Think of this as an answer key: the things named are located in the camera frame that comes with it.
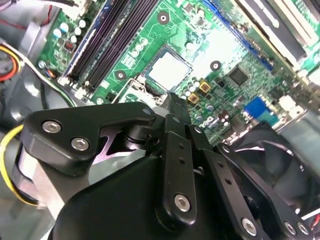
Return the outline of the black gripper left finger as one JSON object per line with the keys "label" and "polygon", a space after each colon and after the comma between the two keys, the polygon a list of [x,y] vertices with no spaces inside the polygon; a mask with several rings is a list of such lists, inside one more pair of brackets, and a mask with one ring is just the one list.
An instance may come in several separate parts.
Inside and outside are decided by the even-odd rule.
{"label": "black gripper left finger", "polygon": [[188,123],[175,109],[176,94],[151,109],[142,102],[90,105],[37,111],[23,125],[23,150],[53,171],[53,186],[43,190],[56,220],[66,203],[90,187],[83,180],[93,164],[141,149],[162,163],[155,213],[166,227],[191,226],[197,219],[192,143]]}

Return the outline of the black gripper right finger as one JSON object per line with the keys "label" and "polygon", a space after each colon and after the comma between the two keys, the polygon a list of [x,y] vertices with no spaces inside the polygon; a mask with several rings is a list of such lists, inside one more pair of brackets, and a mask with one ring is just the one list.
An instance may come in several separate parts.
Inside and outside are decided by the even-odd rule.
{"label": "black gripper right finger", "polygon": [[174,97],[186,121],[192,160],[203,168],[208,188],[231,240],[311,240],[311,229],[285,201],[229,146],[214,151],[201,128],[191,123],[185,101]]}

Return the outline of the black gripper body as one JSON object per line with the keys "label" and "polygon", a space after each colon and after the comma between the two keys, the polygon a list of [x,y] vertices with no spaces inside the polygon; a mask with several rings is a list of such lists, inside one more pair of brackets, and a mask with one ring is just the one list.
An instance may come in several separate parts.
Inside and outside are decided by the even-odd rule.
{"label": "black gripper body", "polygon": [[156,207],[161,161],[147,157],[75,194],[61,209],[53,240],[235,240],[206,178],[194,173],[197,218],[188,227],[165,228]]}

